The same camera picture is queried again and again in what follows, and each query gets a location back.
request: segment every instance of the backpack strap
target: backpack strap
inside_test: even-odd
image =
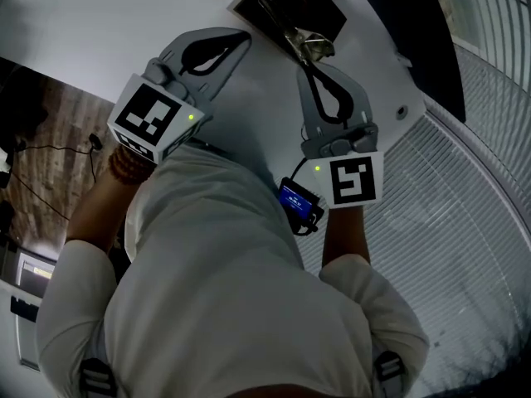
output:
[[[373,397],[403,398],[406,395],[406,368],[400,356],[375,343],[373,337]]]
[[[87,343],[85,358],[80,365],[80,390],[86,398],[118,396],[118,387],[107,359],[103,321]]]

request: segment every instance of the power cord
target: power cord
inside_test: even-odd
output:
[[[39,201],[41,201],[42,203],[44,203],[45,205],[47,205],[50,209],[52,209],[55,213],[57,213],[59,216],[62,216],[65,220],[67,221],[70,221],[70,218],[68,218],[67,216],[64,216],[62,215],[56,208],[54,208],[52,205],[50,205],[47,201],[45,201],[44,199],[42,199],[42,197],[40,197],[39,195],[37,195],[37,193],[31,188],[29,187],[25,182],[23,182],[20,177],[15,174],[14,172],[12,172],[12,175],[27,189],[29,190]]]
[[[95,175],[95,172],[94,172],[94,162],[92,160],[92,153],[95,151],[95,150],[101,150],[103,148],[103,145],[101,144],[101,141],[100,139],[98,138],[98,136],[96,136],[95,134],[91,134],[89,136],[89,140],[90,140],[90,143],[91,143],[91,146],[90,146],[90,150],[88,152],[83,152],[81,150],[77,150],[77,149],[74,149],[74,148],[69,148],[68,146],[65,146],[65,147],[62,147],[62,148],[58,148],[57,146],[53,146],[51,144],[47,144],[45,146],[28,146],[26,147],[26,142],[20,142],[17,146],[17,148],[15,149],[15,152],[16,153],[21,153],[21,152],[25,152],[29,149],[44,149],[44,148],[52,148],[52,149],[55,149],[55,150],[69,150],[71,152],[74,152],[74,153],[79,153],[81,155],[88,155],[89,156],[89,159],[90,159],[90,171],[92,172],[92,178],[94,179],[94,183],[96,183],[96,175]],[[17,174],[15,174],[14,172],[12,172],[12,175],[28,190],[30,191],[39,201],[41,201],[42,203],[44,203],[45,205],[47,205],[50,209],[52,209],[56,214],[58,214],[59,216],[61,216],[62,218],[64,218],[65,220],[69,221],[70,218],[68,218],[67,216],[64,216],[63,214],[61,214],[56,208],[54,208],[50,203],[48,203],[47,201],[45,201],[44,199],[42,199],[42,197],[40,197],[31,187],[29,187]]]
[[[295,170],[293,171],[293,174],[291,174],[291,177],[290,177],[290,180],[293,180],[295,178],[295,176],[297,175],[297,172],[299,172],[299,170],[302,168],[302,166],[308,161],[308,159],[306,158],[302,158],[302,160],[299,162],[299,165],[297,165],[297,167],[295,168]]]

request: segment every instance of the electronic device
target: electronic device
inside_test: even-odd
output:
[[[382,199],[383,153],[367,93],[338,68],[319,62],[335,54],[334,44],[315,32],[296,27],[271,0],[259,0],[289,42],[299,65],[297,83],[308,138],[300,148],[330,208],[359,206]],[[327,113],[317,83],[337,100]]]
[[[317,223],[324,214],[319,207],[318,196],[284,177],[279,187],[279,202],[295,235],[309,235],[317,231]]]

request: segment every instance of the wooden floor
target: wooden floor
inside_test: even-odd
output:
[[[46,77],[42,79],[42,105],[48,118],[27,146],[72,147],[90,149],[89,135],[96,134],[104,145],[93,152],[96,176],[105,169],[115,141],[106,127],[113,108],[107,100]],[[87,155],[67,150],[28,149],[15,155],[13,172],[35,193],[70,218],[80,197],[93,184]],[[15,209],[10,236],[23,248],[56,259],[65,235],[67,220],[39,201],[13,175],[6,189],[0,189],[0,201],[8,200]]]

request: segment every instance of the small display screen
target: small display screen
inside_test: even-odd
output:
[[[309,212],[312,208],[312,204],[309,201],[286,185],[283,185],[280,189],[279,201],[282,206],[292,208],[303,220],[308,218]]]

